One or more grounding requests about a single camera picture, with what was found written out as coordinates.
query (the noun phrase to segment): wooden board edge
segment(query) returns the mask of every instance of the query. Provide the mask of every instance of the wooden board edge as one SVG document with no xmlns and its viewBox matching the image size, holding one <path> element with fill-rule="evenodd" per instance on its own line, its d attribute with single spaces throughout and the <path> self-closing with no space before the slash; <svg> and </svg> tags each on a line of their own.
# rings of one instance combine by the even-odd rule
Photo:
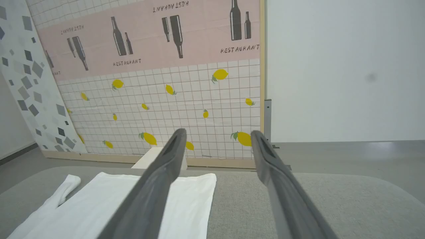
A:
<svg viewBox="0 0 425 239">
<path fill-rule="evenodd" d="M 46 158 L 71 159 L 97 162 L 120 162 L 135 164 L 139 155 L 106 155 L 106 154 L 79 154 L 73 152 L 58 152 L 41 150 Z M 251 159 L 204 159 L 187 158 L 187 166 L 217 167 L 217 168 L 255 168 L 254 160 Z"/>
<path fill-rule="evenodd" d="M 260 131 L 264 133 L 264 100 L 266 97 L 266 3 L 260 0 Z"/>
</svg>

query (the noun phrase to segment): bottle print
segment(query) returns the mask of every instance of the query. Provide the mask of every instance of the bottle print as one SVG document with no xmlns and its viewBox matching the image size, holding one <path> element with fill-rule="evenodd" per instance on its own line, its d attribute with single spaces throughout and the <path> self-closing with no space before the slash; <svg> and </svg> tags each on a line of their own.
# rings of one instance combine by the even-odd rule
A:
<svg viewBox="0 0 425 239">
<path fill-rule="evenodd" d="M 166 17 L 162 18 L 162 27 L 164 28 L 165 36 L 167 37 L 167 42 L 170 42 L 170 30 L 168 29 L 168 19 Z"/>
<path fill-rule="evenodd" d="M 47 51 L 46 51 L 46 58 L 47 58 L 47 62 L 49 63 L 50 68 L 53 68 L 54 66 L 53 66 L 52 59 L 50 58 L 49 53 L 47 53 Z"/>
<path fill-rule="evenodd" d="M 74 42 L 75 50 L 77 51 L 78 57 L 80 58 L 80 60 L 82 61 L 82 64 L 84 65 L 84 69 L 88 71 L 88 66 L 85 61 L 84 49 L 82 48 L 82 44 L 79 37 L 72 37 L 72 41 Z"/>
<path fill-rule="evenodd" d="M 175 15 L 170 17 L 171 32 L 173 33 L 174 43 L 177 46 L 179 53 L 178 57 L 183 58 L 183 49 L 181 44 L 183 43 L 183 36 L 181 34 L 180 16 Z"/>
<path fill-rule="evenodd" d="M 113 28 L 113 39 L 115 41 L 116 49 L 118 51 L 118 55 L 124 56 L 127 55 L 125 52 L 124 40 L 122 39 L 121 32 L 116 25 L 115 17 L 111 17 L 112 20 L 112 28 Z"/>
<path fill-rule="evenodd" d="M 68 46 L 69 46 L 69 49 L 72 52 L 72 55 L 75 57 L 74 48 L 72 47 L 71 39 L 67 38 L 66 40 L 68 41 Z"/>
<path fill-rule="evenodd" d="M 238 0 L 232 0 L 230 10 L 230 34 L 232 41 L 242 39 L 241 11 L 238 8 Z"/>
<path fill-rule="evenodd" d="M 131 41 L 128 39 L 127 32 L 125 32 L 124 34 L 125 34 L 125 42 L 127 44 L 128 54 L 132 55 L 133 54 L 133 48 L 131 47 Z"/>
<path fill-rule="evenodd" d="M 245 39 L 251 38 L 251 21 L 249 20 L 249 12 L 245 12 Z"/>
</svg>

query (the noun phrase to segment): lemon print fabric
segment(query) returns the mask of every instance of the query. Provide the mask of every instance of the lemon print fabric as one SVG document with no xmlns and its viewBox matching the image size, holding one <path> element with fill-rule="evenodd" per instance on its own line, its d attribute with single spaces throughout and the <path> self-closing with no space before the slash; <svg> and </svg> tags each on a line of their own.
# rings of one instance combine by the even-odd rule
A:
<svg viewBox="0 0 425 239">
<path fill-rule="evenodd" d="M 173 88 L 170 85 L 166 85 L 165 86 L 165 90 L 167 91 L 167 93 L 169 93 L 170 95 L 175 95 L 177 94 L 175 90 L 173 90 Z"/>
<path fill-rule="evenodd" d="M 208 110 L 204 110 L 204 114 L 203 114 L 204 118 L 208 118 Z"/>
<path fill-rule="evenodd" d="M 236 139 L 238 139 L 238 141 L 243 145 L 243 146 L 249 146 L 251 147 L 251 135 L 244 133 L 244 132 L 238 132 L 236 131 L 236 133 L 233 133 L 230 135 L 230 138 L 233 138 L 235 141 Z"/>
<path fill-rule="evenodd" d="M 119 80 L 119 79 L 115 79 L 115 80 L 112 82 L 112 89 L 113 89 L 114 91 L 116 91 L 117 89 L 121 88 L 123 85 L 124 85 L 124 83 L 123 83 L 121 80 Z"/>
<path fill-rule="evenodd" d="M 89 101 L 90 99 L 85 95 L 84 92 L 81 92 L 81 98 L 85 101 Z"/>
<path fill-rule="evenodd" d="M 193 144 L 189 141 L 186 141 L 186 148 L 188 150 L 195 150 L 195 147 L 193 146 Z"/>
<path fill-rule="evenodd" d="M 157 145 L 155 137 L 150 133 L 140 133 L 139 138 L 146 140 L 146 142 L 148 142 L 150 145 Z"/>
<path fill-rule="evenodd" d="M 249 106 L 255 105 L 255 102 L 252 102 L 252 100 L 250 98 L 246 98 L 245 103 Z"/>
<path fill-rule="evenodd" d="M 83 138 L 81 135 L 79 135 L 79 134 L 77 134 L 77 135 L 78 135 L 78 137 L 80 137 L 81 142 L 82 142 L 83 144 L 85 144 L 85 142 L 84 142 L 84 138 Z"/>
<path fill-rule="evenodd" d="M 226 70 L 218 69 L 212 75 L 211 81 L 215 84 L 216 82 L 218 82 L 218 80 L 223 80 L 224 78 L 226 78 L 228 74 L 229 73 L 227 73 Z"/>
<path fill-rule="evenodd" d="M 147 107 L 145 104 L 142 104 L 142 108 L 144 108 L 145 110 L 149 109 L 149 107 Z"/>
<path fill-rule="evenodd" d="M 108 148 L 113 148 L 112 143 L 111 143 L 111 142 L 109 142 L 109 141 L 104 140 L 102 143 L 103 143 L 104 145 L 106 145 Z"/>
</svg>

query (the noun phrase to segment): black baseboard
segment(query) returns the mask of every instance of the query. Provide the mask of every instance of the black baseboard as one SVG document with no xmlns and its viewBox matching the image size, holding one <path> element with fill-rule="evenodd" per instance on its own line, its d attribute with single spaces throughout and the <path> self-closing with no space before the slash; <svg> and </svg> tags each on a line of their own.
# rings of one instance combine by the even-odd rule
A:
<svg viewBox="0 0 425 239">
<path fill-rule="evenodd" d="M 14 154 L 11 154 L 11 155 L 7 156 L 6 158 L 0 160 L 0 165 L 3 165 L 5 163 L 7 163 L 7 162 L 10 162 L 14 158 L 17 158 L 17 157 L 23 155 L 24 153 L 26 153 L 26 152 L 28 152 L 30 150 L 33 150 L 33 149 L 35 149 L 37 147 L 38 147 L 37 144 L 32 144 L 32 145 L 30 145 L 30 146 L 28 146 L 28 147 L 26 147 L 24 149 L 21 149 L 18 152 L 14 153 Z"/>
</svg>

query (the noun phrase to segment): gray fabric surface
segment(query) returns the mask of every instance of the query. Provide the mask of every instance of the gray fabric surface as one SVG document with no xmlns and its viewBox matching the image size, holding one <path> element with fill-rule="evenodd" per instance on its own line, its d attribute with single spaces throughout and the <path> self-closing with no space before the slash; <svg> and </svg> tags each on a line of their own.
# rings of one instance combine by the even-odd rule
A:
<svg viewBox="0 0 425 239">
<path fill-rule="evenodd" d="M 141 175 L 125 168 L 60 167 L 37 173 L 0 194 L 0 238 L 6 238 L 52 195 L 66 175 L 81 178 L 72 196 L 99 172 Z M 208 171 L 182 171 L 199 176 Z M 255 172 L 217 175 L 208 239 L 276 238 L 266 188 Z M 425 205 L 401 188 L 371 177 L 295 174 L 341 239 L 424 238 Z"/>
</svg>

